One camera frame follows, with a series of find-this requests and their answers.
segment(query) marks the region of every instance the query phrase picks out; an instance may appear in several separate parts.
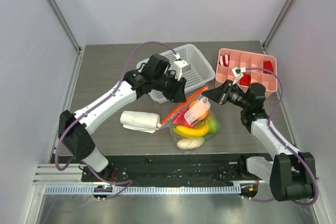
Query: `dark wooden tabletop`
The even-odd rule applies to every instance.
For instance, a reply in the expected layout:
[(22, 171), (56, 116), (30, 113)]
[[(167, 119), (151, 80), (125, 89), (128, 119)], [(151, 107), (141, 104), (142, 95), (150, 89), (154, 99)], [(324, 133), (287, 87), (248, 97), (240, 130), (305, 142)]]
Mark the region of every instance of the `dark wooden tabletop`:
[[(263, 53), (258, 41), (234, 41), (234, 42), (188, 42), (194, 44), (208, 59), (214, 70), (217, 64), (218, 51), (221, 48)], [(186, 42), (168, 43), (175, 48)], [(71, 112), (83, 108), (102, 94), (111, 89), (120, 79), (122, 70), (136, 44), (123, 45), (91, 45), (86, 46), (83, 61), (76, 84), (71, 104)], [(139, 50), (134, 56), (129, 70), (135, 69), (136, 64), (154, 53), (166, 51), (159, 45), (148, 45)], [(213, 87), (214, 80), (209, 82)], [(271, 113), (278, 102), (276, 94), (271, 95), (265, 101), (265, 109)], [(92, 135), (97, 148), (104, 155), (123, 154), (180, 154), (182, 150), (176, 147), (170, 136), (169, 129), (156, 131), (154, 134), (124, 129), (119, 121), (124, 110), (157, 113), (163, 119), (175, 107), (176, 103), (154, 102), (149, 95), (144, 95), (135, 102), (128, 104), (122, 110), (107, 119)], [(232, 104), (218, 106), (212, 104), (212, 110), (220, 123), (217, 135), (207, 141), (202, 147), (191, 150), (189, 153), (255, 153), (266, 152), (263, 145), (240, 122), (241, 109)], [(274, 117), (277, 129), (290, 139), (285, 119), (281, 109)], [(69, 154), (65, 148), (62, 155)]]

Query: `banana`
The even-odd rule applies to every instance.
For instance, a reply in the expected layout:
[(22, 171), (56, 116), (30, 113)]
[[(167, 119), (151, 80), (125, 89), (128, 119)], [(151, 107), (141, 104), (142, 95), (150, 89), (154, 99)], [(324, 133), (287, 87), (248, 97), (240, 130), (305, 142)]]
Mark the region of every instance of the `banana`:
[(175, 132), (184, 137), (205, 136), (209, 132), (209, 126), (207, 123), (204, 123), (202, 127), (196, 129), (178, 125)]
[(201, 129), (201, 128), (203, 128), (204, 125), (205, 125), (205, 123), (206, 123), (205, 120), (201, 121), (199, 124), (195, 125), (194, 129)]

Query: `white cloth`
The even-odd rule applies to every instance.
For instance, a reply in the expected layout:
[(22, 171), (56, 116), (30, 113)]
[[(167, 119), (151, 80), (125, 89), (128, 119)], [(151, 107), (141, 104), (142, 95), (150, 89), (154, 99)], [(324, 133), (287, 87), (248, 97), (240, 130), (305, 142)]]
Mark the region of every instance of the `white cloth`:
[(120, 122), (126, 129), (154, 133), (160, 122), (160, 116), (147, 112), (124, 111), (121, 114)]

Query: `clear plastic bag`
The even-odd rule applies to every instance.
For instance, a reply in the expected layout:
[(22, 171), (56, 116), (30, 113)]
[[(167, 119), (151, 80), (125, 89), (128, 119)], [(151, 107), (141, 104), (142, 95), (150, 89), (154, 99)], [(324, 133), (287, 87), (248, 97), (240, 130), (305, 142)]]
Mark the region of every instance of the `clear plastic bag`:
[(201, 147), (219, 130), (208, 98), (202, 96), (202, 92), (207, 88), (205, 86), (196, 91), (161, 122), (160, 128), (170, 128), (170, 134), (180, 149)]

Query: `white bracket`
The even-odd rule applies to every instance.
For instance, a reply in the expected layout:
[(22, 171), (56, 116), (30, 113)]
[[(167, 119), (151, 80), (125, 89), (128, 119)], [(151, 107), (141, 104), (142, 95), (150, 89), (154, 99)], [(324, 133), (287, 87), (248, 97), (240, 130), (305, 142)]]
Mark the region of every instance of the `white bracket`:
[(176, 60), (179, 60), (181, 58), (179, 53), (176, 53), (174, 56), (176, 57)]
[(169, 70), (175, 71), (175, 78), (179, 81), (182, 78), (183, 72), (190, 68), (190, 64), (185, 60), (176, 60), (174, 61)]
[(269, 184), (273, 163), (264, 157), (249, 157), (246, 159), (247, 171)]
[(232, 73), (236, 77), (236, 79), (233, 82), (233, 85), (236, 84), (244, 76), (245, 72), (246, 68), (235, 67), (232, 69)]

